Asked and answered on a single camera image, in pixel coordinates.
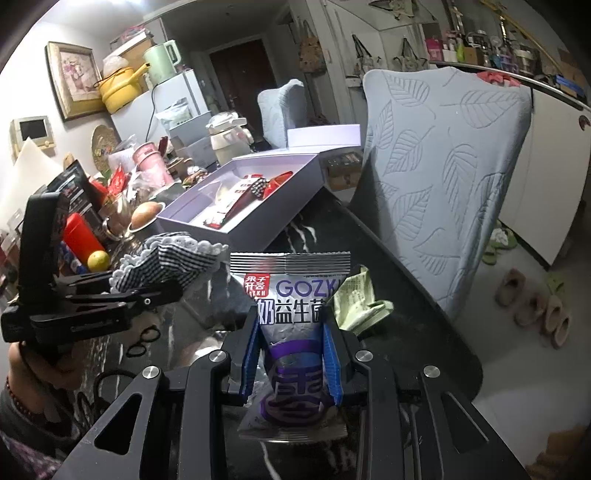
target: silver screw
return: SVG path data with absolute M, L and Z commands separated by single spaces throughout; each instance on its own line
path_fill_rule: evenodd
M 355 358 L 360 362 L 371 362 L 374 359 L 374 355 L 369 350 L 360 350 L 355 354 Z
M 435 365 L 427 365 L 423 368 L 423 373 L 429 378 L 437 378 L 441 374 L 440 370 Z
M 209 354 L 209 359 L 212 362 L 218 363 L 218 362 L 223 362 L 227 356 L 228 356 L 228 354 L 226 352 L 224 352 L 223 350 L 215 350 Z
M 144 368 L 142 375 L 144 378 L 154 378 L 160 373 L 160 369 L 154 365 Z

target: yellow pot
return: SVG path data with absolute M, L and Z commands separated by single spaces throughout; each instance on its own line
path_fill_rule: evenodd
M 99 92 L 109 113 L 115 113 L 143 93 L 138 79 L 149 67 L 149 63 L 144 63 L 135 72 L 131 67 L 120 69 L 99 82 Z

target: black marble table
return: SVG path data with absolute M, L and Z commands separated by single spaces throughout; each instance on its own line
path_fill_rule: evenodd
M 369 268 L 375 295 L 394 304 L 393 313 L 364 332 L 364 347 L 386 357 L 393 365 L 420 370 L 436 365 L 457 384 L 467 398 L 474 399 L 482 383 L 482 366 L 476 355 L 453 329 L 445 314 L 426 291 L 382 245 L 380 240 L 350 213 L 330 192 L 323 189 L 281 232 L 267 252 L 350 251 L 352 266 Z M 160 324 L 162 337 L 147 344 L 147 353 L 127 358 L 121 336 L 95 339 L 85 390 L 99 372 L 124 368 L 140 373 L 149 365 L 163 370 L 190 363 L 197 345 L 212 330 L 240 326 L 252 300 L 232 279 L 226 265 L 196 291 L 186 295 L 187 307 L 168 306 L 158 315 L 144 319 Z M 109 378 L 102 395 L 113 400 L 129 383 Z M 355 478 L 358 429 L 355 412 L 346 414 L 349 437 L 338 442 L 311 446 L 284 446 L 241 440 L 236 429 L 245 408 L 224 409 L 226 453 L 230 478 L 273 478 L 265 461 L 265 450 L 283 480 L 296 478 Z

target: brown door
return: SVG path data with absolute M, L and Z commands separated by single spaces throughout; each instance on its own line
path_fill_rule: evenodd
M 261 110 L 256 98 L 263 90 L 277 88 L 262 40 L 226 48 L 210 57 L 229 107 L 246 117 L 255 137 L 262 137 Z

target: purple and silver snack bag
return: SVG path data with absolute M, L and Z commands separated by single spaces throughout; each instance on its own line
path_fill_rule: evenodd
M 350 270 L 350 253 L 230 255 L 258 306 L 268 384 L 255 393 L 243 438 L 311 443 L 347 435 L 324 384 L 320 308 Z

